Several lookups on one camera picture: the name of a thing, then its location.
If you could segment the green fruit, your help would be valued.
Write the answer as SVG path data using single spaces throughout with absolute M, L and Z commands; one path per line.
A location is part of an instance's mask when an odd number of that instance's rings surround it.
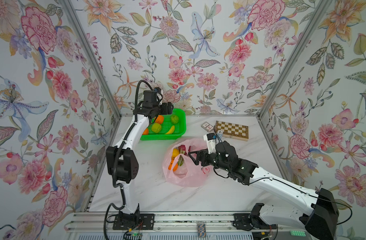
M 179 123 L 180 118 L 179 118 L 177 115 L 171 115 L 170 120 L 171 120 L 171 123 L 172 123 L 173 125 L 176 125 L 176 124 L 178 124 L 178 123 Z
M 158 134 L 162 130 L 162 125 L 159 123 L 154 123 L 151 127 L 151 131 L 155 134 Z

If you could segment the pink plastic bag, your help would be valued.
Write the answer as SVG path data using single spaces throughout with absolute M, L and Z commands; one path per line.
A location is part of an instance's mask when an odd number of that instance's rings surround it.
M 178 149 L 180 145 L 185 145 L 187 148 L 187 155 L 179 154 L 175 159 L 172 158 L 173 149 Z M 162 169 L 165 179 L 168 183 L 180 187 L 200 187 L 207 180 L 208 176 L 214 171 L 213 166 L 196 166 L 191 158 L 188 156 L 189 151 L 206 150 L 207 144 L 200 138 L 183 138 L 170 145 L 165 153 L 162 163 Z M 171 161 L 174 164 L 178 163 L 178 169 L 168 170 Z

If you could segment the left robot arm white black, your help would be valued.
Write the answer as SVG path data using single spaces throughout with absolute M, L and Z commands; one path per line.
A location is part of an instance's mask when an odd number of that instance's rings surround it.
M 141 223 L 139 205 L 132 200 L 131 193 L 131 181 L 139 171 L 134 149 L 152 120 L 173 112 L 172 103 L 162 102 L 162 92 L 160 88 L 144 91 L 144 99 L 136 105 L 124 136 L 115 146 L 106 149 L 108 174 L 112 177 L 113 187 L 119 188 L 122 196 L 121 207 L 109 205 L 119 212 L 114 220 L 115 227 L 134 228 Z

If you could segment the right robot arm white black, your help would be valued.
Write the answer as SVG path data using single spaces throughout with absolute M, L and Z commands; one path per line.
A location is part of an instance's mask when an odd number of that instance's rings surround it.
M 236 182 L 259 188 L 291 204 L 290 208 L 284 208 L 256 203 L 247 216 L 235 217 L 237 229 L 268 230 L 282 225 L 304 229 L 318 240 L 335 238 L 339 210 L 330 191 L 310 190 L 275 176 L 257 164 L 239 158 L 228 142 L 208 141 L 207 149 L 188 155 L 195 165 L 224 170 Z

